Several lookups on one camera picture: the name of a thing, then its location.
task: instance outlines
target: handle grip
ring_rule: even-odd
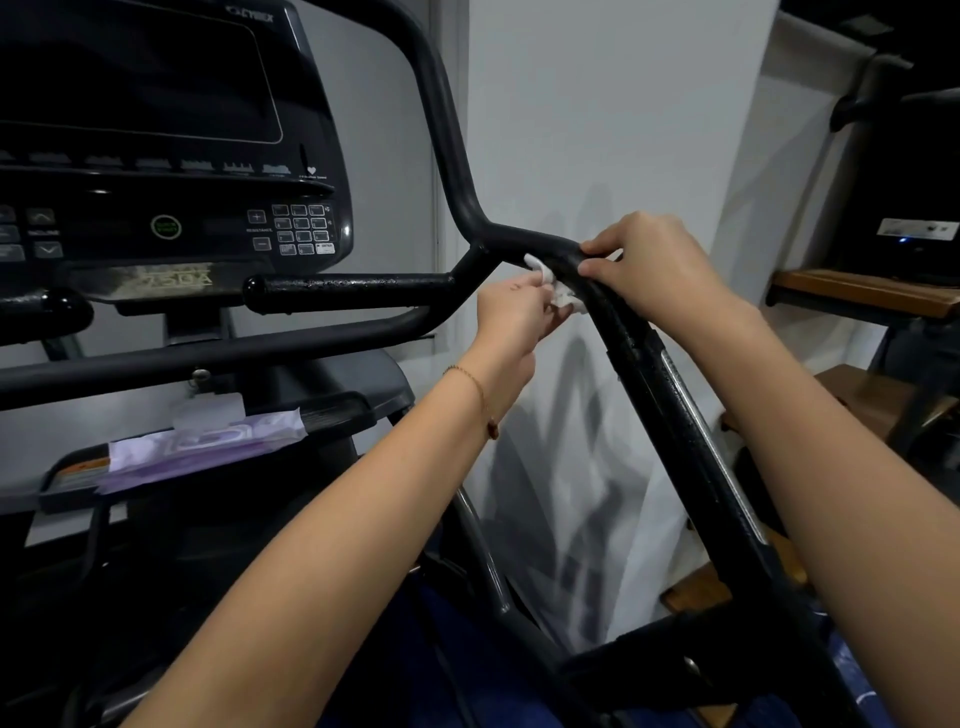
[[[434,305],[454,293],[449,273],[260,275],[243,286],[244,303],[257,313]]]

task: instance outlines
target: black handlebar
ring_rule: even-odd
[[[414,307],[442,303],[455,287],[449,273],[253,276],[244,283],[243,300],[257,313]]]
[[[246,286],[247,293],[251,307],[261,311],[307,306],[315,310],[348,299],[352,299],[350,306],[344,306],[355,307],[360,288],[378,305],[425,305],[393,318],[357,324],[8,369],[0,372],[0,408],[184,379],[201,367],[220,374],[409,341],[449,318],[500,261],[519,264],[524,254],[535,255],[586,304],[611,364],[720,577],[734,598],[750,610],[756,628],[763,630],[770,644],[791,656],[785,668],[790,674],[784,673],[782,681],[784,697],[804,724],[863,726],[656,332],[612,291],[577,275],[584,256],[574,242],[487,219],[477,200],[444,65],[417,20],[389,0],[306,1],[378,31],[410,62],[444,194],[457,228],[470,244],[468,254],[449,275],[419,277],[419,282],[392,277],[393,282],[381,279],[378,285],[359,285],[361,277],[348,277],[353,283],[343,285],[340,293],[331,293],[336,283],[329,276],[316,281],[255,279]]]
[[[83,331],[93,306],[69,288],[33,289],[0,298],[0,347]]]

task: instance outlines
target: wooden platform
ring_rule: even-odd
[[[872,374],[849,364],[827,369],[818,374],[817,379],[881,440],[890,434],[916,389],[913,384]],[[924,426],[943,417],[956,403],[957,399],[949,395],[940,397]],[[734,432],[739,431],[736,420],[729,412],[723,413],[720,425]]]
[[[948,319],[960,314],[960,288],[923,285],[819,268],[777,273],[772,284],[816,296],[886,308],[929,319]]]

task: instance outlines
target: purple package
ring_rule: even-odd
[[[110,443],[107,494],[275,452],[306,437],[300,411],[254,415],[219,429],[169,429]]]

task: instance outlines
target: bracelet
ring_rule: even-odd
[[[472,375],[470,372],[468,372],[466,369],[464,369],[463,367],[457,364],[447,367],[444,370],[444,374],[449,372],[451,369],[455,369],[458,372],[461,372],[467,375],[470,381],[476,384],[477,392],[480,393],[480,406],[483,408],[484,417],[487,418],[487,434],[491,440],[496,440],[500,436],[500,427],[497,425],[496,421],[493,419],[493,417],[490,414],[490,407],[487,405],[487,395],[483,391],[483,385],[480,383],[480,380],[474,375]]]

